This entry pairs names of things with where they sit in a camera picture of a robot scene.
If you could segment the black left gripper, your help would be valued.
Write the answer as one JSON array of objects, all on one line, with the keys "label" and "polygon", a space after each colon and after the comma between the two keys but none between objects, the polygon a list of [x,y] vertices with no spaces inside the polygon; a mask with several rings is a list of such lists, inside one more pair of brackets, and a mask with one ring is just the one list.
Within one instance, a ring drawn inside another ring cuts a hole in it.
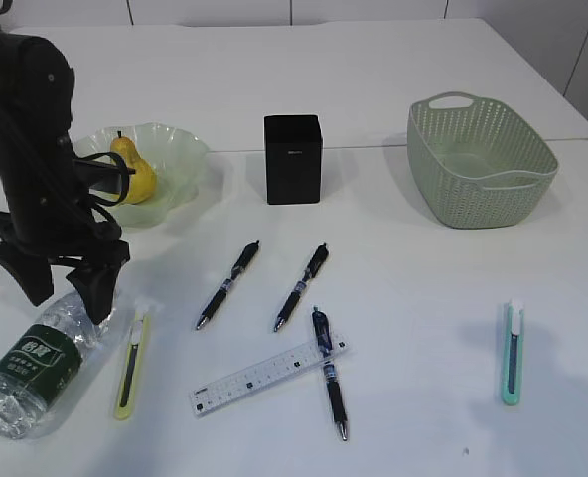
[{"label": "black left gripper", "polygon": [[119,272],[129,260],[129,245],[120,239],[103,240],[92,235],[79,238],[73,234],[22,241],[11,214],[0,212],[0,266],[34,306],[54,293],[51,266],[71,267],[67,280],[79,294],[90,321],[100,325],[111,313]]}]

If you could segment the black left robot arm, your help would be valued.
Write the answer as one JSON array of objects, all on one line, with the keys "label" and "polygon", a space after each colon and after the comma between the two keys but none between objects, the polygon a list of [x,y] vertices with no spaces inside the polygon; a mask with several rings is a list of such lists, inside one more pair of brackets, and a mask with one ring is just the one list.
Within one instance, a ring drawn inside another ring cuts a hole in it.
[{"label": "black left robot arm", "polygon": [[[12,7],[5,1],[0,15]],[[124,201],[133,169],[108,152],[79,157],[69,136],[74,69],[50,41],[0,26],[0,266],[33,305],[54,293],[52,269],[67,276],[94,323],[111,311],[129,246],[108,207]]]}]

